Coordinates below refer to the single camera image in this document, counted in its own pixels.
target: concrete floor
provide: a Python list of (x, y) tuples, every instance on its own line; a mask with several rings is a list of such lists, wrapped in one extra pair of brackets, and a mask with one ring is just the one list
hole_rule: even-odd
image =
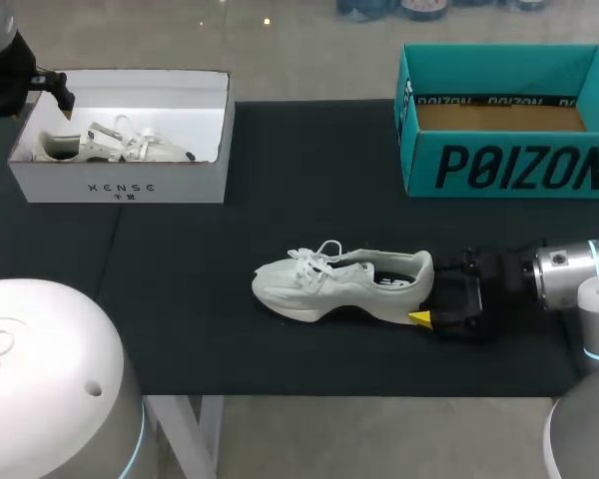
[[(338, 18), (334, 0), (13, 3), (42, 67), (230, 70), (237, 100), (391, 98), (403, 43), (599, 43), (599, 0), (367, 24)], [(550, 406), (548, 398), (231, 397), (219, 476), (542, 479)], [(182, 477), (168, 448), (163, 457), (163, 477)]]

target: black robot end effector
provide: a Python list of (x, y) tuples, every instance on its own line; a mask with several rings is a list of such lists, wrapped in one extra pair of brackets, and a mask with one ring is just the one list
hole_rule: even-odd
[(51, 93), (65, 116), (71, 117), (75, 97), (67, 89), (66, 74), (39, 72), (36, 57), (18, 32), (0, 51), (0, 117), (20, 115), (30, 91)]
[(67, 89), (67, 74), (56, 72), (38, 73), (31, 80), (31, 91), (49, 92), (58, 102), (58, 108), (67, 120), (71, 120), (76, 96)]

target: shoe insole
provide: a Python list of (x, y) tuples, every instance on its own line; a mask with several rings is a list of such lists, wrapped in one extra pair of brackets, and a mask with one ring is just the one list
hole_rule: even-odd
[(406, 286), (415, 282), (415, 278), (398, 272), (376, 271), (373, 281), (381, 286)]

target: white sneaker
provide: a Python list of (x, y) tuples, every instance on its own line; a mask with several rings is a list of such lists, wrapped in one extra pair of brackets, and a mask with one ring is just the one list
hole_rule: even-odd
[[(339, 247), (337, 256), (322, 253), (329, 243)], [(299, 321), (315, 322), (337, 307), (356, 306), (384, 321), (413, 324), (408, 313), (418, 311), (432, 290), (428, 251), (341, 254), (341, 244), (329, 240), (317, 252), (292, 249), (289, 256), (256, 271), (253, 293), (268, 308)]]
[[(116, 127), (127, 117), (116, 119)], [(34, 162), (194, 162), (196, 157), (171, 145), (150, 130), (142, 134), (131, 129), (123, 135), (98, 123), (92, 123), (84, 135), (55, 137), (41, 132), (33, 145)]]

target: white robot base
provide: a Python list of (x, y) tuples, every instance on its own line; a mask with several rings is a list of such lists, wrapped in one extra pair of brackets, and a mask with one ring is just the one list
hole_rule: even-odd
[(154, 479), (157, 447), (120, 337), (84, 294), (0, 280), (0, 479)]

